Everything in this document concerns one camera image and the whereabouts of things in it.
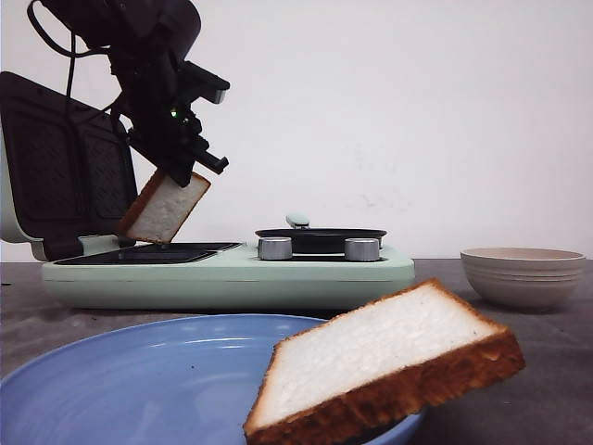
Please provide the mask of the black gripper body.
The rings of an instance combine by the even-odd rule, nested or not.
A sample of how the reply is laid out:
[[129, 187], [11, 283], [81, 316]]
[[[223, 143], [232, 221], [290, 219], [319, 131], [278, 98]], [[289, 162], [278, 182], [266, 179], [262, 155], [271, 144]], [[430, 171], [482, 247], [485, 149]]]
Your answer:
[[147, 160], [151, 149], [192, 147], [195, 163], [222, 173], [229, 161], [208, 152], [201, 121], [191, 109], [195, 101], [187, 104], [178, 98], [178, 72], [186, 60], [163, 48], [129, 52], [115, 45], [108, 58], [121, 88], [114, 111], [132, 122], [127, 143]]

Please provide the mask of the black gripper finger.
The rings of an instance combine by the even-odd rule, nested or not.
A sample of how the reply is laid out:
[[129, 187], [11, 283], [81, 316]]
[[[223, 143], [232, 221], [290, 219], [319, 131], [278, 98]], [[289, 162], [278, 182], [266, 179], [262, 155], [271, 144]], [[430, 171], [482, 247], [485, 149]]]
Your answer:
[[149, 150], [147, 158], [180, 187], [186, 187], [196, 162], [196, 151], [192, 147], [161, 147]]

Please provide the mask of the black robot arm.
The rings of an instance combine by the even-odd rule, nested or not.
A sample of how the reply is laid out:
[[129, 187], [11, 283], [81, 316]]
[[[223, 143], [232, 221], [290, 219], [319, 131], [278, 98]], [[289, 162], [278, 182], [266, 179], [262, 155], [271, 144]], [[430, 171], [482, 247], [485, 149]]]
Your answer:
[[199, 163], [215, 173], [227, 158], [209, 153], [198, 98], [219, 104], [230, 84], [186, 56], [201, 30], [190, 1], [45, 1], [47, 8], [87, 46], [84, 55], [105, 55], [120, 94], [111, 117], [132, 127], [119, 133], [126, 144], [163, 170], [179, 186], [189, 184]]

